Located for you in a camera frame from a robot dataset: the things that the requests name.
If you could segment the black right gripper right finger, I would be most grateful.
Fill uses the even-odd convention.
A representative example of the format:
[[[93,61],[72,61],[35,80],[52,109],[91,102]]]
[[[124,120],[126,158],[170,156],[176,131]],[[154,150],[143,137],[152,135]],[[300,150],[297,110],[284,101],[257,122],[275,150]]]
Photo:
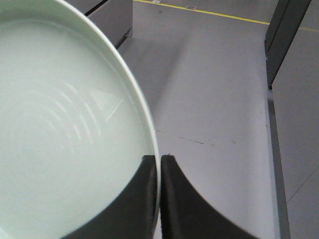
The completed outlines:
[[[161,157],[160,221],[163,239],[254,239],[208,204],[173,155]]]

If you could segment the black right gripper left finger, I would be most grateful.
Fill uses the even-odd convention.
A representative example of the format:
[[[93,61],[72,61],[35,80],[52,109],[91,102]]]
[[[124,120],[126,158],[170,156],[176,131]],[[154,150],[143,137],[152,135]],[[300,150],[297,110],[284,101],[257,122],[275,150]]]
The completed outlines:
[[[154,155],[142,157],[136,173],[100,214],[65,239],[151,239],[157,220],[157,166]]]

